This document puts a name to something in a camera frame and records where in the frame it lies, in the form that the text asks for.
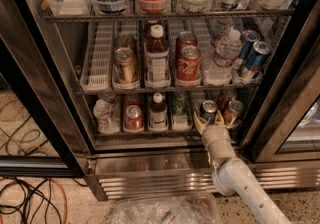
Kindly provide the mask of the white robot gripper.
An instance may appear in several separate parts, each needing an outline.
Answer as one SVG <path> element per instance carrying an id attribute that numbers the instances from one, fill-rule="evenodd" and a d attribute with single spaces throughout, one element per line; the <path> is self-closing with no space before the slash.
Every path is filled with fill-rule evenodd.
<path id="1" fill-rule="evenodd" d="M 212 168 L 218 168 L 226 160 L 236 157 L 229 132 L 223 127 L 225 122 L 220 111 L 216 113 L 216 125 L 208 126 L 208 122 L 203 120 L 196 112 L 193 113 L 193 119 L 196 130 L 202 135 L 202 142 L 208 152 L 209 164 Z"/>

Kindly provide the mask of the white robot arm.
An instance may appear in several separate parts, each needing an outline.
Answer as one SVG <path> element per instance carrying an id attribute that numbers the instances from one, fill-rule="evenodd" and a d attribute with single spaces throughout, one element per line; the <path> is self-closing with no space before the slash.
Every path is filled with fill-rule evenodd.
<path id="1" fill-rule="evenodd" d="M 236 155 L 228 130 L 221 125 L 209 124 L 196 112 L 193 113 L 193 119 L 208 153 L 212 180 L 218 192 L 224 196 L 237 193 L 259 224 L 291 224 L 248 165 Z"/>

